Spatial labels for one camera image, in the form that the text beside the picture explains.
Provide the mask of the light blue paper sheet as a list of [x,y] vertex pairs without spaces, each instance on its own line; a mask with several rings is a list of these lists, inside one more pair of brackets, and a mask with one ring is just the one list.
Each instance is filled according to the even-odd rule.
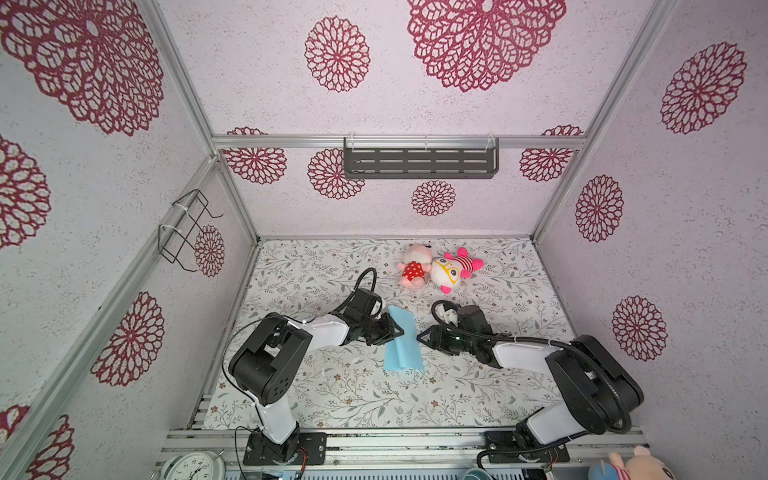
[[403,330],[403,335],[386,344],[383,368],[387,371],[423,371],[420,343],[416,338],[415,315],[396,306],[389,306],[388,313]]

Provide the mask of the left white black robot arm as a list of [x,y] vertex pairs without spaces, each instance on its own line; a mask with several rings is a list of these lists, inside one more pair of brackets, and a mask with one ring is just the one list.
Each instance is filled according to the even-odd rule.
[[403,335],[381,297],[358,289],[331,312],[311,320],[267,314],[233,355],[226,372],[254,401],[263,438],[282,447],[298,431],[286,395],[308,353],[355,341],[379,346]]

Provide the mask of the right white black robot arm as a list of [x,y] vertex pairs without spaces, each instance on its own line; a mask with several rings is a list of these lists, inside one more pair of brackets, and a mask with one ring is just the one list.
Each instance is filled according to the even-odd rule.
[[518,423],[514,443],[524,454],[557,448],[588,434],[625,434],[631,412],[644,402],[639,384],[591,335],[570,342],[496,334],[477,305],[440,300],[431,307],[435,324],[419,343],[450,356],[468,353],[496,369],[548,374],[560,400]]

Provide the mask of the yellow face plush doll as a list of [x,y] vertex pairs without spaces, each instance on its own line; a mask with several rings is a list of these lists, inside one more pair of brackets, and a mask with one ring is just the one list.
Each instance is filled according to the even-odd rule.
[[483,260],[473,257],[465,247],[460,247],[455,253],[447,252],[432,260],[430,280],[444,294],[450,294],[484,265]]

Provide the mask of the pink plush doll red dress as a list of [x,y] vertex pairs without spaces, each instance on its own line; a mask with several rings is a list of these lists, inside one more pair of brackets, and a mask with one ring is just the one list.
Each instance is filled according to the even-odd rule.
[[432,260],[430,246],[423,244],[409,246],[403,254],[402,261],[397,264],[397,269],[400,271],[399,284],[409,289],[424,287],[432,268]]

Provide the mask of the teal round cup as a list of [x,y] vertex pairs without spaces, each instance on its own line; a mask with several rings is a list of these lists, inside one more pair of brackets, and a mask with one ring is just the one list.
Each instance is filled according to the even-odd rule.
[[472,468],[464,473],[462,473],[459,477],[459,480],[493,480],[493,477],[486,471],[479,469],[479,468]]

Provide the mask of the blue plush toy foreground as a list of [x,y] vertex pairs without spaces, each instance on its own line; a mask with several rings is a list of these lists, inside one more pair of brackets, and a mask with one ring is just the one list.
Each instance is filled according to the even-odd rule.
[[589,480],[620,480],[621,470],[617,470],[616,466],[610,462],[601,460],[599,463],[592,465],[588,471]]

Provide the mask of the white analog clock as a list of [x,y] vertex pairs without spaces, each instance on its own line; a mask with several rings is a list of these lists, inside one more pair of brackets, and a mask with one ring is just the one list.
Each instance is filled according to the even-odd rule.
[[164,463],[162,480],[223,480],[226,466],[223,452],[196,451],[174,457]]

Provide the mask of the pink plush toy foreground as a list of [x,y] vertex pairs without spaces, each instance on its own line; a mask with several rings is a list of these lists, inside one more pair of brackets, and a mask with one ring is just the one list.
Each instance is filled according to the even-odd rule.
[[675,480],[675,474],[660,459],[654,457],[648,448],[636,446],[633,456],[624,460],[618,453],[608,455],[608,463],[621,480]]

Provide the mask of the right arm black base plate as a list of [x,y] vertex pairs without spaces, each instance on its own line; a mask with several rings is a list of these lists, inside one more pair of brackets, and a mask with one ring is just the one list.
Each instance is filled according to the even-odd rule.
[[486,431],[483,437],[485,448],[490,451],[487,459],[492,464],[551,464],[565,463],[571,460],[565,445],[558,445],[544,450],[543,444],[517,431]]

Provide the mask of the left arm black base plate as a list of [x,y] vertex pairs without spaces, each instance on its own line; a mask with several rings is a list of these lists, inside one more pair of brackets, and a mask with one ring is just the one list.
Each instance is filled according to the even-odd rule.
[[251,433],[242,463],[245,466],[317,466],[325,463],[328,435],[296,431],[277,444],[261,432]]

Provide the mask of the grey slotted wall shelf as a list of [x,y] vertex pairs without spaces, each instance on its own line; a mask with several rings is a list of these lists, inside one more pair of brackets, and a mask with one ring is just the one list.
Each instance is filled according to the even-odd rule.
[[487,180],[499,171],[495,140],[481,148],[358,147],[344,138],[342,166],[356,180]]

